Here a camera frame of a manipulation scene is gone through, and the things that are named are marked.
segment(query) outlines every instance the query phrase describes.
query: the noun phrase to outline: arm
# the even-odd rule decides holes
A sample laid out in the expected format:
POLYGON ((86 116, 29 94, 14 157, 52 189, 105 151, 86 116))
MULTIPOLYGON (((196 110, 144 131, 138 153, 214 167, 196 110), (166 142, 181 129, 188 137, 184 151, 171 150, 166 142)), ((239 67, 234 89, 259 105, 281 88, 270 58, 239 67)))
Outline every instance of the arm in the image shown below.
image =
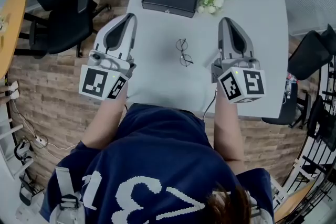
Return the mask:
POLYGON ((101 102, 96 116, 85 130, 82 142, 90 148, 102 150, 116 135, 124 105, 126 103, 128 83, 122 88, 116 100, 101 102))
POLYGON ((227 101, 220 85, 215 109, 214 149, 235 174, 246 171, 244 166, 244 144, 240 133, 237 105, 227 101))

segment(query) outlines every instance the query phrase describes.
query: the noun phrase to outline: number print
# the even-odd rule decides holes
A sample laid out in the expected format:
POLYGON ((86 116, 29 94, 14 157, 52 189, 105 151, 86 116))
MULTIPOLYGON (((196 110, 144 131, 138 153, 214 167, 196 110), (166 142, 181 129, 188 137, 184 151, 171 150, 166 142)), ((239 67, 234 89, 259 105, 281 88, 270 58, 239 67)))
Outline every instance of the number print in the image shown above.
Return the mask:
POLYGON ((171 217, 176 217, 178 215, 183 215, 183 214, 187 214, 187 213, 192 213, 192 212, 196 212, 198 210, 202 210, 205 207, 205 204, 198 202, 188 196, 186 196, 184 193, 180 192, 178 189, 176 188, 172 188, 172 187, 167 187, 166 191, 168 191, 169 193, 175 195, 177 198, 188 202, 189 204, 192 204, 192 207, 189 208, 185 208, 185 209, 180 209, 174 212, 168 212, 168 213, 164 213, 164 214, 160 214, 156 216, 156 220, 160 220, 163 218, 171 218, 171 217))
POLYGON ((121 183, 115 197, 122 210, 117 211, 112 215, 112 223, 128 224, 128 215, 133 211, 143 209, 143 207, 138 205, 131 197, 134 186, 140 183, 146 184, 147 188, 155 194, 158 194, 162 189, 159 180, 146 176, 135 176, 128 179, 126 182, 121 183))

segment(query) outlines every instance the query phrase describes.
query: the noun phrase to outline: flower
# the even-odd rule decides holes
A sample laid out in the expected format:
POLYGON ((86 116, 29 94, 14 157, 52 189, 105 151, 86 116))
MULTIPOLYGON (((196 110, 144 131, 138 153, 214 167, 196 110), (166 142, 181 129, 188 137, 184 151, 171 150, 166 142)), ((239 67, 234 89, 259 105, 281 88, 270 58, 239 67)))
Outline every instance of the flower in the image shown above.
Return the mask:
POLYGON ((203 13, 203 12, 204 12, 204 7, 199 6, 199 7, 197 8, 197 11, 198 11, 198 13, 203 13))
POLYGON ((5 22, 5 18, 0 16, 0 33, 4 33, 7 29, 8 23, 5 22))
POLYGON ((224 3, 224 0, 215 0, 214 6, 220 8, 222 7, 223 3, 224 3))
POLYGON ((215 13, 216 12, 216 8, 214 6, 209 6, 207 9, 208 9, 209 13, 215 13))

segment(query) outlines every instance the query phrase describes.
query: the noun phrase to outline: white flower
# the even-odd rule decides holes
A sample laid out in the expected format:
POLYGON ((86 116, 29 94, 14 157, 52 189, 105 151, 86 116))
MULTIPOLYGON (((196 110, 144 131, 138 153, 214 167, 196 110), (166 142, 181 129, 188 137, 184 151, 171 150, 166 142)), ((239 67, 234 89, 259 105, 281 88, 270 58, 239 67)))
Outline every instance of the white flower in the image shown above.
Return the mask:
POLYGON ((223 3, 224 3, 224 0, 215 0, 214 1, 214 6, 218 7, 218 8, 221 8, 223 3))
POLYGON ((203 6, 199 6, 199 7, 197 8, 197 12, 198 12, 198 13, 203 13, 203 12, 204 12, 204 7, 203 7, 203 6))
POLYGON ((209 13, 215 13, 216 12, 216 8, 213 7, 213 6, 209 6, 207 10, 208 10, 209 13))

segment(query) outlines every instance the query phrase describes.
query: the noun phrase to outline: strap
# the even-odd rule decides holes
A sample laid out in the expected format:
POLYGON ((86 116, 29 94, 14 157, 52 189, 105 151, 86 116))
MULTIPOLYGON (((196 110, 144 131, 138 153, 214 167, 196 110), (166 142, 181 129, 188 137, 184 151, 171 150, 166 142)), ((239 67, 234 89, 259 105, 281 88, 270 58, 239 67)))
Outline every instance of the strap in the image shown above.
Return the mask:
POLYGON ((72 187, 71 176, 68 168, 56 166, 56 176, 58 180, 58 186, 61 191, 62 197, 71 194, 75 195, 72 187))
POLYGON ((74 193, 68 168, 56 167, 58 186, 62 195, 58 204, 50 215, 51 224, 85 224, 85 209, 74 193))
POLYGON ((266 210, 260 208, 260 213, 258 216, 252 217, 250 224, 273 224, 272 216, 266 210))

